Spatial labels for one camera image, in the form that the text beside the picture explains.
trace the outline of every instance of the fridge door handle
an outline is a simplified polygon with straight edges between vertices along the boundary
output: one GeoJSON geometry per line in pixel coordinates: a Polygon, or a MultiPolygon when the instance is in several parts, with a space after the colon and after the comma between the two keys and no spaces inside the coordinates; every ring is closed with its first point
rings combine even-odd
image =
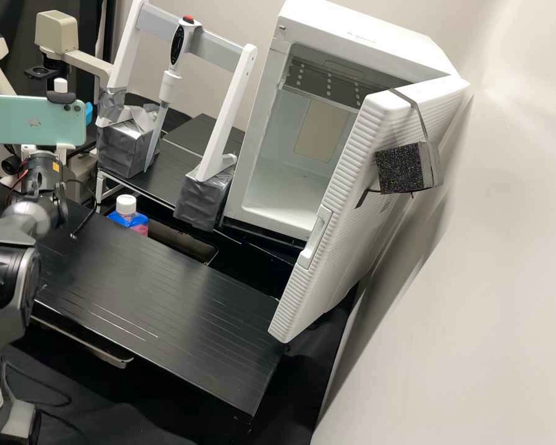
{"type": "Polygon", "coordinates": [[[323,238],[323,234],[326,232],[329,220],[332,217],[332,211],[323,205],[319,206],[317,210],[317,218],[315,219],[315,225],[309,236],[309,240],[305,245],[303,251],[299,254],[297,263],[304,269],[308,269],[311,266],[315,252],[319,247],[319,243],[323,238]]]}

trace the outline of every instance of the black sponge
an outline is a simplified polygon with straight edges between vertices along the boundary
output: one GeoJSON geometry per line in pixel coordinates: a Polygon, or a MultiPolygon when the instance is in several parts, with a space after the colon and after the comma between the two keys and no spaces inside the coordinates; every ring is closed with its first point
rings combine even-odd
{"type": "Polygon", "coordinates": [[[381,193],[417,192],[434,185],[426,142],[379,150],[375,156],[381,193]]]}

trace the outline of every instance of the white bottle cap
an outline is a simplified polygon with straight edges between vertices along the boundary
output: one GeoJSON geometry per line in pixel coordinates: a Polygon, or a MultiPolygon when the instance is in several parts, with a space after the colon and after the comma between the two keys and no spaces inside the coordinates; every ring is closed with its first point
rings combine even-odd
{"type": "Polygon", "coordinates": [[[57,77],[54,79],[54,91],[56,93],[67,93],[68,92],[68,81],[62,77],[57,77]]]}
{"type": "Polygon", "coordinates": [[[116,211],[124,215],[136,213],[136,198],[132,195],[119,195],[116,200],[116,211]]]}

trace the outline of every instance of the pink label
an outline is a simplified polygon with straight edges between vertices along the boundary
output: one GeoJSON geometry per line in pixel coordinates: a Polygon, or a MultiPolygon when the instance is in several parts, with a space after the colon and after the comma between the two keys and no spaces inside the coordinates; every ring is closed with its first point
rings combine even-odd
{"type": "Polygon", "coordinates": [[[139,224],[137,226],[131,227],[134,232],[139,233],[140,235],[148,236],[148,226],[144,224],[139,224]]]}

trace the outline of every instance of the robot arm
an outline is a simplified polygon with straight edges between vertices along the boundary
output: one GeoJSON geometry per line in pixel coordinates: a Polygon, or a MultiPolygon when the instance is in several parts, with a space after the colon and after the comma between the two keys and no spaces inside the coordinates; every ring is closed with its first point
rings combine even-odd
{"type": "MultiPolygon", "coordinates": [[[[63,169],[53,169],[53,163],[59,160],[46,151],[28,158],[21,194],[0,218],[0,364],[5,346],[24,335],[39,290],[41,257],[35,239],[68,218],[63,169]]],[[[26,440],[38,424],[35,408],[4,397],[2,384],[0,379],[0,439],[26,440]]]]}

